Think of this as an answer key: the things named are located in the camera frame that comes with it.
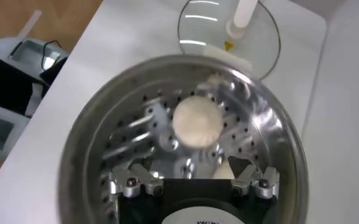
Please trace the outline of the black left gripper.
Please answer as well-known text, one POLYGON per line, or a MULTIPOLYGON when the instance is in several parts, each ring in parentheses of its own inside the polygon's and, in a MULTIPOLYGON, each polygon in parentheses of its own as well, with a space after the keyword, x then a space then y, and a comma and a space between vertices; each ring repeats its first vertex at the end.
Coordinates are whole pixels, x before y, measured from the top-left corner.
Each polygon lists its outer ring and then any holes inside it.
POLYGON ((53 84, 60 70, 63 68, 63 65, 66 63, 67 59, 68 57, 61 59, 60 61, 56 62, 53 66, 51 66, 49 69, 43 71, 40 74, 40 77, 48 86, 51 86, 53 84))

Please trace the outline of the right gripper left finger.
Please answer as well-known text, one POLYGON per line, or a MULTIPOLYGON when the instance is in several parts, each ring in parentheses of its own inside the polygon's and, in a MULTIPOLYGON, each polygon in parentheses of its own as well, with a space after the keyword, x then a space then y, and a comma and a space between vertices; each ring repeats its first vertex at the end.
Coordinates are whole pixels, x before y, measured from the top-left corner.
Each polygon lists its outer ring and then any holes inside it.
POLYGON ((163 180, 151 172, 151 159, 136 159, 130 166, 112 166, 108 170, 109 192, 112 197, 122 195, 135 198, 141 188, 147 195, 160 197, 163 194, 163 180))

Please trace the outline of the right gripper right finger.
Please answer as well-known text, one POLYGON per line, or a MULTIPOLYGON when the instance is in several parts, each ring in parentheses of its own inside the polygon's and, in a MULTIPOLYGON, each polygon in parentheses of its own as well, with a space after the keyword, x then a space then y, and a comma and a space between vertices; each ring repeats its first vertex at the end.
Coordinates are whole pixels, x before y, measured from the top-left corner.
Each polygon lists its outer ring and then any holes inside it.
POLYGON ((264 172, 248 159, 229 156, 228 165, 233 172, 231 185, 240 197, 253 191, 260 199, 279 198, 280 174, 275 167, 267 167, 264 172))

